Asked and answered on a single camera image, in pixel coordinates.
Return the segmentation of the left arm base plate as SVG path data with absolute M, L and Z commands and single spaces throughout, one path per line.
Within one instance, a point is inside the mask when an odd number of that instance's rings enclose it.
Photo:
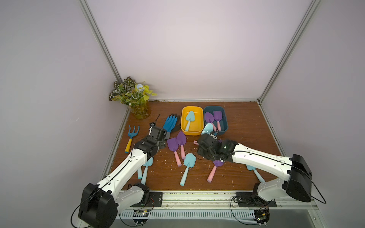
M 131 208 L 152 208 L 152 207 L 161 207 L 163 201 L 163 193 L 162 192 L 150 192 L 149 198 L 146 201 L 142 201 L 140 203 L 134 204 Z

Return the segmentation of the yellow plastic storage box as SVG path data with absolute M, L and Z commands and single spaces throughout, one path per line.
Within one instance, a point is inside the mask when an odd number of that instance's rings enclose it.
M 185 135 L 200 135 L 204 128 L 203 109 L 199 106 L 186 106 L 182 109 L 181 130 Z

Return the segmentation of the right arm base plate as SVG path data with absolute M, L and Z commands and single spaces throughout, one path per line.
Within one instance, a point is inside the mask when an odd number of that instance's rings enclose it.
M 271 201 L 265 201 L 252 192 L 236 192 L 236 198 L 234 201 L 239 205 L 239 207 L 277 207 L 274 199 Z

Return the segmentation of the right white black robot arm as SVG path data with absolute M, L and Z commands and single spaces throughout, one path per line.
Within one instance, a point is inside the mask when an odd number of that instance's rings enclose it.
M 199 145 L 197 153 L 207 160 L 249 165 L 276 176 L 274 180 L 255 184 L 252 202 L 267 204 L 287 196 L 302 202 L 311 202 L 312 173 L 302 156 L 268 154 L 233 140 L 220 141 L 209 134 L 202 135 L 196 143 Z

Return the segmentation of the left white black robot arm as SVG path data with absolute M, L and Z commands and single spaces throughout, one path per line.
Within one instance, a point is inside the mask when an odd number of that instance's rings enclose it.
M 167 131 L 151 126 L 149 134 L 138 141 L 128 156 L 104 179 L 89 183 L 83 190 L 78 218 L 92 228 L 109 228 L 117 216 L 129 207 L 147 202 L 149 188 L 137 183 L 124 191 L 130 178 L 161 148 L 165 148 Z

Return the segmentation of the teal plastic storage box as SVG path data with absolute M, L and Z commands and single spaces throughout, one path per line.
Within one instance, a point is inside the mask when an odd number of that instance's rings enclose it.
M 220 127 L 221 130 L 217 130 L 218 131 L 218 135 L 223 135 L 225 134 L 225 132 L 228 130 L 228 121 L 227 121 L 227 116 L 226 116 L 226 112 L 224 110 L 223 107 L 221 106 L 207 106 L 203 109 L 203 113 L 204 113 L 204 125 L 207 125 L 209 123 L 208 119 L 205 117 L 206 113 L 211 113 L 213 116 L 216 116 L 214 113 L 215 112 L 221 112 L 221 119 L 219 120 L 220 123 Z

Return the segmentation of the purple pointed shovel top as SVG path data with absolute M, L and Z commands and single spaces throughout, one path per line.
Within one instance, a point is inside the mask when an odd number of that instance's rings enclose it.
M 213 114 L 210 112 L 206 112 L 204 115 L 204 118 L 207 123 L 211 123 L 213 125 L 213 130 L 217 131 L 217 128 L 214 125 L 215 118 L 214 118 Z

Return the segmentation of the teal shovel sideways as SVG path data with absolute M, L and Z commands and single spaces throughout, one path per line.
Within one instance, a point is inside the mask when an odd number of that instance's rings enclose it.
M 212 123 L 207 123 L 205 125 L 205 127 L 203 128 L 201 135 L 204 135 L 204 134 L 210 135 L 212 132 L 214 132 L 214 125 Z

